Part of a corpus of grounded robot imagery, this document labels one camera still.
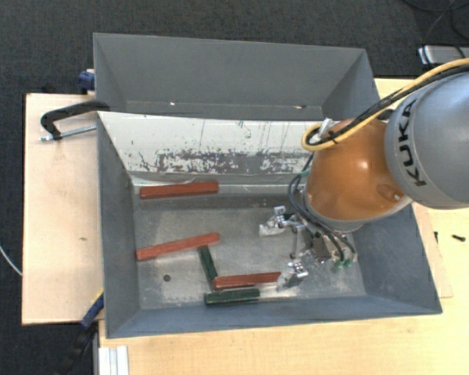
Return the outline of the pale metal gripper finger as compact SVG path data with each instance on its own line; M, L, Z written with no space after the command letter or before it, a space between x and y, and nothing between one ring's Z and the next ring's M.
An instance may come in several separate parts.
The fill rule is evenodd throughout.
M265 223L259 225L259 237L265 238L281 234L290 228L296 219L296 214L287 212L284 205L273 207L272 216Z
M301 262L289 262L277 279L277 289L283 291L296 287L309 276L309 272Z

